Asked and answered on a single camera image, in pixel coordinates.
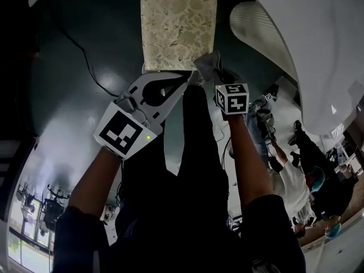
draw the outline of window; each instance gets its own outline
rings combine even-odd
[[[11,214],[9,218],[9,225],[19,234],[22,233],[23,226],[23,214],[22,214],[22,202],[14,197],[13,208],[11,209]]]
[[[24,225],[24,234],[27,237],[34,239],[35,225],[36,225],[36,220],[37,220],[37,216],[38,216],[40,203],[38,200],[33,200],[31,205],[34,206],[34,211],[33,212],[29,211],[29,213],[28,213],[28,216],[27,216],[28,222],[26,222]]]
[[[50,273],[53,266],[54,233],[46,232],[43,236],[40,227],[44,213],[40,211],[41,201],[34,199],[32,209],[23,207],[22,202],[14,197],[9,223],[9,257],[34,273]]]
[[[34,273],[49,273],[48,255],[22,241],[22,265]]]
[[[9,233],[7,248],[9,251],[9,257],[20,263],[20,239],[12,233]]]
[[[55,247],[55,234],[51,234],[51,251],[53,252],[53,248]]]
[[[41,224],[43,222],[43,218],[44,218],[44,213],[42,212],[40,214],[39,221],[38,221],[38,238],[37,238],[37,243],[39,243],[39,244],[41,244],[41,245],[43,245],[45,247],[48,247],[48,244],[49,244],[49,232],[44,233],[44,236],[42,236],[42,233],[41,233]]]

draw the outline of black sleeve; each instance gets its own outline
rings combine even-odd
[[[241,238],[245,256],[255,266],[269,264],[281,273],[306,272],[303,252],[280,196],[263,196],[248,204]]]
[[[77,208],[67,207],[56,223],[53,273],[93,272],[98,253],[109,247],[102,222]]]

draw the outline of wall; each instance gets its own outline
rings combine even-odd
[[[7,262],[7,223],[0,220],[0,265],[8,268]]]
[[[355,154],[359,163],[364,167],[364,152],[361,150],[364,143],[364,98],[360,100],[356,108],[356,118],[347,127],[344,134],[353,147],[358,147]]]

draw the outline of white shirt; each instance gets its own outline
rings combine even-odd
[[[288,217],[294,217],[309,201],[305,175],[290,161],[286,162],[280,174],[271,170],[270,175],[274,192],[283,198]]]
[[[307,224],[308,220],[313,217],[313,222],[312,224],[315,222],[316,220],[316,215],[313,212],[312,208],[311,208],[311,203],[310,201],[307,201],[306,204],[302,207],[302,209],[297,212],[296,216],[296,221],[298,224]]]

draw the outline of beige fabric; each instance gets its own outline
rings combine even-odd
[[[141,0],[145,68],[194,70],[213,51],[217,0]]]

